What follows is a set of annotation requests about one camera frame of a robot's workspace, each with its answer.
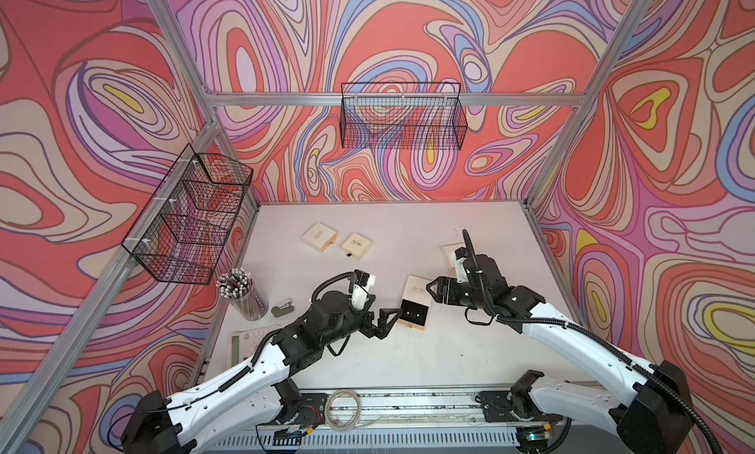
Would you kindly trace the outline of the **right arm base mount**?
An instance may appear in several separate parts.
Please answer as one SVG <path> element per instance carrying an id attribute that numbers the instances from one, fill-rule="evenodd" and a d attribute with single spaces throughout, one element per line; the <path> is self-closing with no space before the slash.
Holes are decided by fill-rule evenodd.
<path id="1" fill-rule="evenodd" d="M 538 409 L 530 397 L 536 381 L 544 376 L 542 371 L 529 369 L 507 390 L 478 392 L 475 402 L 482 408 L 487 423 L 513 423 L 521 444 L 543 443 L 554 435 L 554 426 L 563 416 L 547 414 Z"/>

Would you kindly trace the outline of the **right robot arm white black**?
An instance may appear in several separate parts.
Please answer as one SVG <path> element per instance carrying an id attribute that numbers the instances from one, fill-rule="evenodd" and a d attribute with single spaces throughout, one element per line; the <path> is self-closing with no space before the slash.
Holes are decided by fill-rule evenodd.
<path id="1" fill-rule="evenodd" d="M 676 453 L 697 428 L 713 453 L 723 450 L 713 430 L 694 409 L 684 372 L 664 361 L 632 355 L 576 323 L 525 286 L 511 286 L 497 263 L 475 251 L 467 232 L 452 253 L 455 274 L 438 277 L 426 289 L 441 305 L 483 310 L 485 324 L 500 323 L 559 353 L 595 378 L 591 388 L 529 369 L 505 400 L 482 395 L 482 405 L 521 421 L 554 415 L 613 434 L 634 453 Z"/>

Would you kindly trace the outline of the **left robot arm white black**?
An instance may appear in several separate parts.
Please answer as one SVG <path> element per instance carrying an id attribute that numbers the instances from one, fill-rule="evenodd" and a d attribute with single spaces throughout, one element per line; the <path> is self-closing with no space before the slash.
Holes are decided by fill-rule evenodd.
<path id="1" fill-rule="evenodd" d="M 310 432 L 324 420 L 293 377 L 339 356 L 333 344 L 354 333 L 385 339 L 399 308 L 373 312 L 373 275 L 361 270 L 332 277 L 314 290 L 308 310 L 265 334 L 251 357 L 205 382 L 172 395 L 153 391 L 138 402 L 120 436 L 122 453 L 203 453 L 241 430 L 298 424 Z"/>

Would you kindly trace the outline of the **cream drawer jewelry box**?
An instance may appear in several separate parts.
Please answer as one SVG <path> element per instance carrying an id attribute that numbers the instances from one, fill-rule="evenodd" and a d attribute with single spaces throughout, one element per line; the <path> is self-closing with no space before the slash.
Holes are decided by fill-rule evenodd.
<path id="1" fill-rule="evenodd" d="M 464 243 L 442 246 L 442 255 L 444 256 L 444 261 L 446 262 L 446 267 L 449 271 L 455 271 L 457 261 L 456 251 L 458 251 L 458 249 L 462 249 L 462 247 L 465 247 Z"/>

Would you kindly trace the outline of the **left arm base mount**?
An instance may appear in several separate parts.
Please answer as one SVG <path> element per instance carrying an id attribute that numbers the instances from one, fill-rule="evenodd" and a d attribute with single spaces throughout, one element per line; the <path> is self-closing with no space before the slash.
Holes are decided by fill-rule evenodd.
<path id="1" fill-rule="evenodd" d="M 328 395 L 324 392 L 304 393 L 298 401 L 287 405 L 265 426 L 263 443 L 272 446 L 299 445 L 305 436 L 324 424 Z"/>

